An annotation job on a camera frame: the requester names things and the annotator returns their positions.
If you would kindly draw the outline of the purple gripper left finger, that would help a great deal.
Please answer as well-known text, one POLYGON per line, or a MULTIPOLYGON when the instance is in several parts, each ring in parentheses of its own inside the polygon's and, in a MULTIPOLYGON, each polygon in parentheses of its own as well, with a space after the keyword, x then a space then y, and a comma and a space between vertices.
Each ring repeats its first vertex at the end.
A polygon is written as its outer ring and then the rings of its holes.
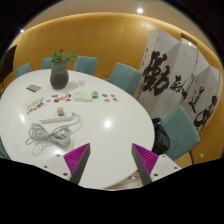
POLYGON ((88 158, 90 156, 90 144, 84 144, 64 155, 64 160, 71 172, 70 181, 79 184, 88 158))

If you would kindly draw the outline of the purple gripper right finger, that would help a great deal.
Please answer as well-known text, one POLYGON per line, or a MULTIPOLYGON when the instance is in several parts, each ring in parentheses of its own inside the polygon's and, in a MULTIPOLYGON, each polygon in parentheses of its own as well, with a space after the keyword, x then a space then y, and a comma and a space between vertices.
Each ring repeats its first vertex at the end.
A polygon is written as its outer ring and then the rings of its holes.
POLYGON ((152 182, 150 175, 159 156, 137 144, 132 144, 131 154, 140 174, 142 184, 150 184, 152 182))

